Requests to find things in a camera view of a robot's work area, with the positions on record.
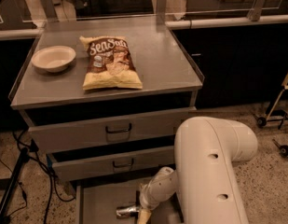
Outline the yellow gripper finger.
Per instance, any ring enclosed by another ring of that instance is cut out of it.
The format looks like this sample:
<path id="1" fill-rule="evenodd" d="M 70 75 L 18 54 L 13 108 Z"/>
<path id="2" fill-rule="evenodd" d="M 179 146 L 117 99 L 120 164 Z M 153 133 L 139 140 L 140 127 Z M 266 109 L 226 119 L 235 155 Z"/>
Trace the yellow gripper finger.
<path id="1" fill-rule="evenodd" d="M 151 215 L 152 212 L 150 210 L 142 208 L 138 214 L 137 224 L 147 224 Z"/>

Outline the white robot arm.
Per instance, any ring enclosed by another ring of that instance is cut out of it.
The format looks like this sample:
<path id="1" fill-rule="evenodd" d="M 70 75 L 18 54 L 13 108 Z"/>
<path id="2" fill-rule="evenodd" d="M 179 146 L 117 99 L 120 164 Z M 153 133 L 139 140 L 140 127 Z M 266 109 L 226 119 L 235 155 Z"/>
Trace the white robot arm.
<path id="1" fill-rule="evenodd" d="M 232 163 L 251 160 L 253 130 L 229 119 L 194 117 L 174 140 L 175 169 L 161 168 L 141 186 L 137 224 L 146 224 L 160 203 L 178 197 L 182 224 L 249 224 Z"/>

